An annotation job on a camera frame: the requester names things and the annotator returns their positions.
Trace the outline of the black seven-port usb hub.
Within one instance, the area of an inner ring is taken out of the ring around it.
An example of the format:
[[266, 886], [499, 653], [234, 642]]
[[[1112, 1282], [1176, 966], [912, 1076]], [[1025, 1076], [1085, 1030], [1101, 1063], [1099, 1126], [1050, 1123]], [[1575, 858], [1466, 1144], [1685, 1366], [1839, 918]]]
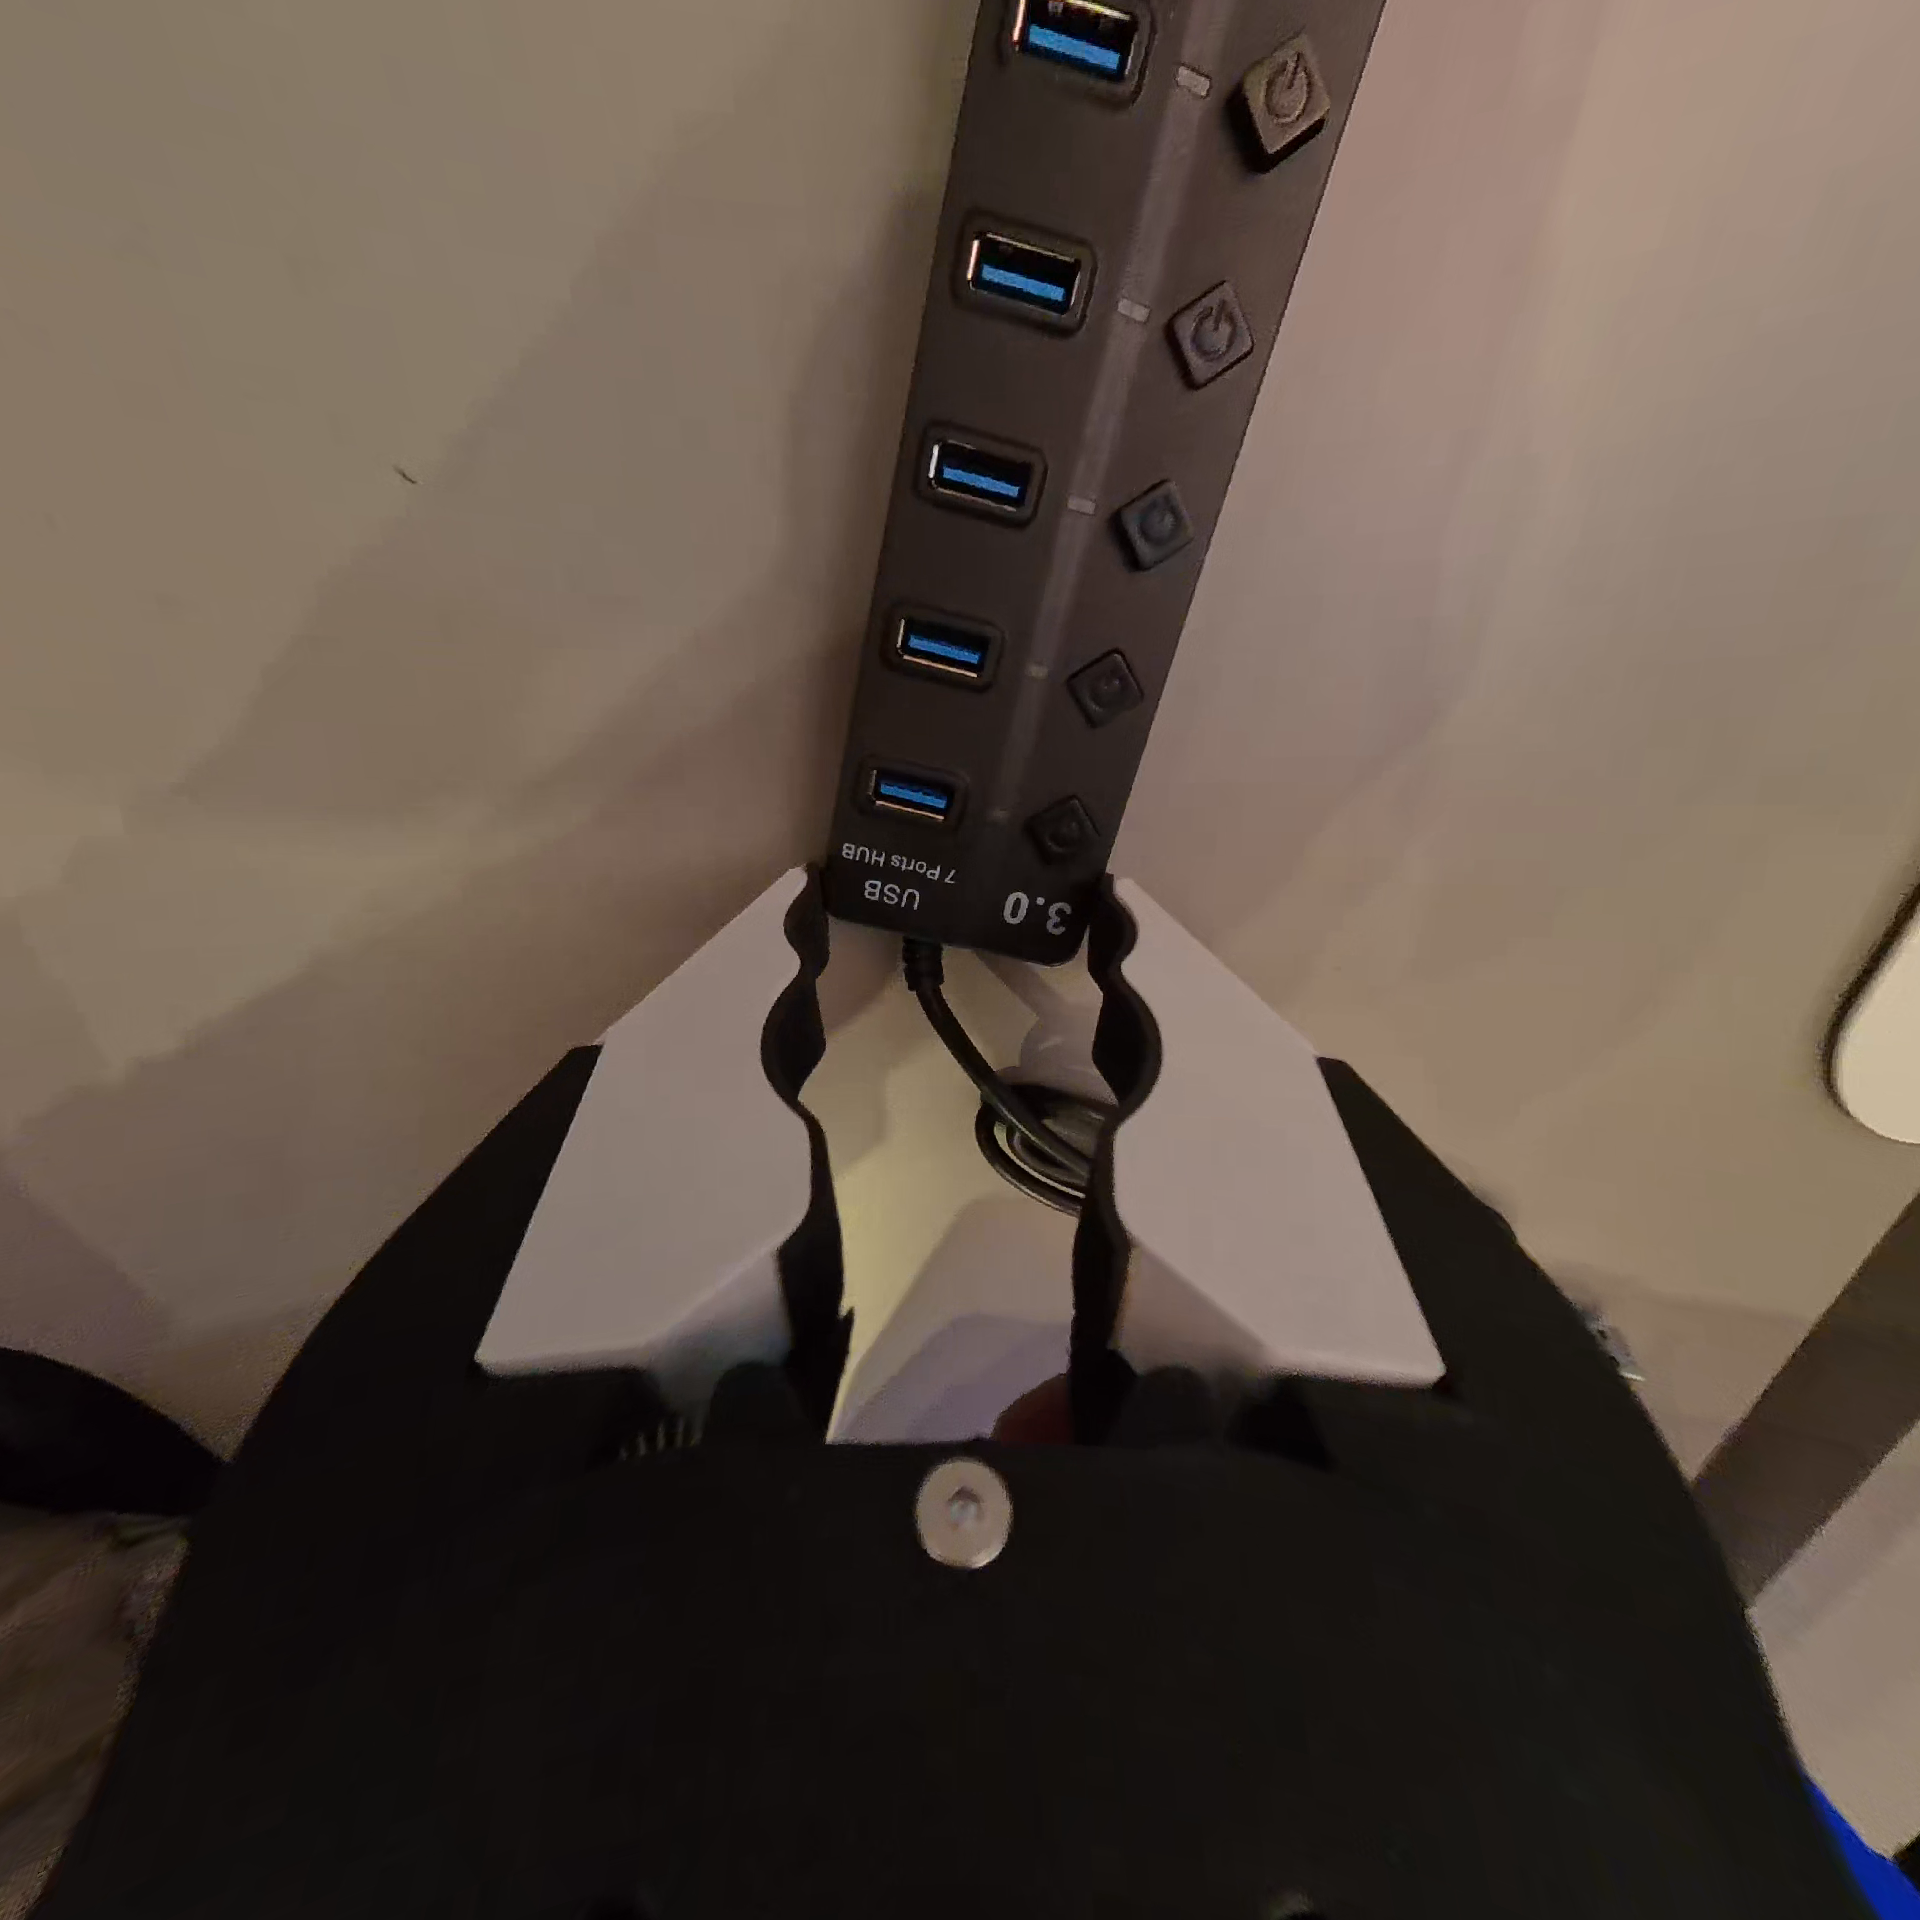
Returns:
[[1385, 2], [981, 2], [833, 918], [1068, 963]]

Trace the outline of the white book stand wooden board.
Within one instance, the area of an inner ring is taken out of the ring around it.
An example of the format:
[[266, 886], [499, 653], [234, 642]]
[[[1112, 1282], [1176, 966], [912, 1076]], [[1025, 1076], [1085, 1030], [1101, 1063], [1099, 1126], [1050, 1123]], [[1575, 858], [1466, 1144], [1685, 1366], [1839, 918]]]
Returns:
[[1860, 1128], [1916, 1144], [1916, 886], [1842, 996], [1823, 1071]]

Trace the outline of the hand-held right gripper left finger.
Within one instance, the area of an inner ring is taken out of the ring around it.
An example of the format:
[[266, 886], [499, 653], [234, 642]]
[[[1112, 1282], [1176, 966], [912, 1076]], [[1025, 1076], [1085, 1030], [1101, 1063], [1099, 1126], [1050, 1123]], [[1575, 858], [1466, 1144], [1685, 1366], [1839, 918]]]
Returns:
[[813, 1425], [837, 1404], [851, 1314], [830, 1143], [822, 878], [796, 866], [599, 1039], [479, 1363], [629, 1366], [676, 1413], [745, 1363]]

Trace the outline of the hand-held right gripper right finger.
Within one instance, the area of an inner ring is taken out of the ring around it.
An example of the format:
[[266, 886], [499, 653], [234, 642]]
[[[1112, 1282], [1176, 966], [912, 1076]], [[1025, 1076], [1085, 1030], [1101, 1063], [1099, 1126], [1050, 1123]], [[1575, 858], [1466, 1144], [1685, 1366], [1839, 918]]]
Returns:
[[1315, 1048], [1138, 882], [1089, 925], [1090, 1065], [1112, 1093], [1071, 1244], [1068, 1407], [1137, 1377], [1223, 1404], [1279, 1380], [1431, 1387], [1447, 1359]]

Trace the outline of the blue plastic bin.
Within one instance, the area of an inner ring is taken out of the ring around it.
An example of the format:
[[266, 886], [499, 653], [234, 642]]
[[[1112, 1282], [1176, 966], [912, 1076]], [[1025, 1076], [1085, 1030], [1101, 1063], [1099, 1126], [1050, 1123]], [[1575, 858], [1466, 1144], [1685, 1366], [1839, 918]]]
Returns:
[[1806, 1789], [1864, 1906], [1874, 1918], [1916, 1918], [1916, 1883], [1907, 1875], [1907, 1863], [1916, 1859], [1916, 1843], [1902, 1856], [1884, 1856], [1856, 1836], [1823, 1788], [1806, 1781]]

